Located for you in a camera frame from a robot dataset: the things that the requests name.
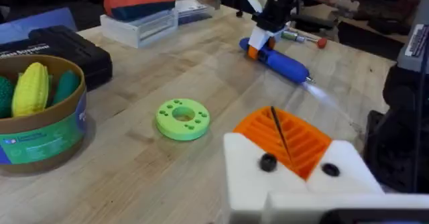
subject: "green donut-shaped part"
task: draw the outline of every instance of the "green donut-shaped part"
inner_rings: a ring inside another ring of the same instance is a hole
[[[190,99],[166,101],[156,112],[156,126],[165,136],[179,141],[204,135],[210,123],[210,113],[200,103]]]

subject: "white 3d printed part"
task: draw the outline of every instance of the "white 3d printed part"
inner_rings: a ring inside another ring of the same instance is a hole
[[[264,151],[240,133],[224,136],[224,224],[319,223],[323,214],[346,209],[427,209],[429,196],[385,194],[352,144],[334,140],[307,180],[278,162],[264,172]],[[338,176],[322,171],[334,164]]]

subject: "round cardboard tub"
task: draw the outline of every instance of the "round cardboard tub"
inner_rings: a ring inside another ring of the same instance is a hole
[[[59,166],[80,149],[86,131],[84,73],[71,61],[43,55],[0,58],[0,76],[16,84],[18,73],[33,62],[42,63],[52,76],[50,99],[67,70],[80,77],[80,84],[66,100],[43,112],[0,119],[0,169],[6,172],[43,172]]]

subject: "silver tip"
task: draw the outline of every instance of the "silver tip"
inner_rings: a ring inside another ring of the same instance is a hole
[[[306,77],[306,82],[308,82],[308,83],[315,83],[315,82],[314,82],[314,79],[313,79],[313,78],[311,78],[311,76],[307,76],[307,77]]]

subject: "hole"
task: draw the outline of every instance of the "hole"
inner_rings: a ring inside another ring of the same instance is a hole
[[[327,163],[322,165],[322,170],[325,174],[332,176],[332,177],[338,177],[340,176],[340,169],[336,167],[336,165]]]
[[[189,107],[178,107],[173,110],[173,117],[178,121],[191,121],[195,117],[195,112]]]
[[[265,153],[259,161],[259,167],[265,172],[272,172],[277,167],[277,158],[273,154]]]

